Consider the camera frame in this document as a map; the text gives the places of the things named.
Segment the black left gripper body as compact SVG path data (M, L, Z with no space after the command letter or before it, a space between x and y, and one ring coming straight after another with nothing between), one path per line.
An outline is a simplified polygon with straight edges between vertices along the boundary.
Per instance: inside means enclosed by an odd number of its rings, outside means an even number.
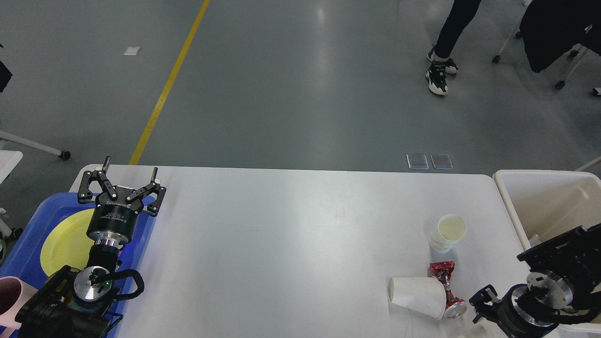
M109 238L115 240L115 246L124 246L133 238L138 216L144 204L139 198L127 199L134 193L132 188L115 188L115 190L116 200L111 200L107 192L96 196L96 207L86 235L96 242L102 238Z

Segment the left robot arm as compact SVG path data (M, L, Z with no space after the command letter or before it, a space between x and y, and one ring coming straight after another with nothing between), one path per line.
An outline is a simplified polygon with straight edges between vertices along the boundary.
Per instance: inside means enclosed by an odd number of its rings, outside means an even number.
M158 168L136 190L112 184L110 160L107 156L99 169L84 171L77 191L80 205L93 204L84 267L63 265L19 309L20 338L104 338L123 318L113 305L143 293L141 274L120 256L135 242L139 217L157 216L167 188L157 180Z

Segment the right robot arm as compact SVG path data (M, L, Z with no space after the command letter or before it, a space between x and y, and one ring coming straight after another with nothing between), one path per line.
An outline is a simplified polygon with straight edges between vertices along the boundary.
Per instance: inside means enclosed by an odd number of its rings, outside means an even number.
M492 285L475 293L473 323L487 320L509 338L543 338L559 325L600 315L601 226L577 227L518 254L530 267L526 283L498 298Z

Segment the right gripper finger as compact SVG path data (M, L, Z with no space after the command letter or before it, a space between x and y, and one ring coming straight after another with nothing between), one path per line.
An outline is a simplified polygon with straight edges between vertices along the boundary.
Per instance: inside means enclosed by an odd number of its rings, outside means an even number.
M475 317L472 319L474 324L483 319L495 324L499 323L498 309L501 299L498 298L498 293L491 284L476 292L469 299L469 304L474 308Z

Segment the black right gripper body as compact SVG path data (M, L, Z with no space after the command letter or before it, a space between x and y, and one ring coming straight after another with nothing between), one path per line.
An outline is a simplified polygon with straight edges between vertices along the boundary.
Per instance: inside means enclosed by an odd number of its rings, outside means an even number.
M518 298L526 295L527 290L526 284L517 284L494 302L498 327L509 338L543 338L558 327L556 323L535 319L517 305Z

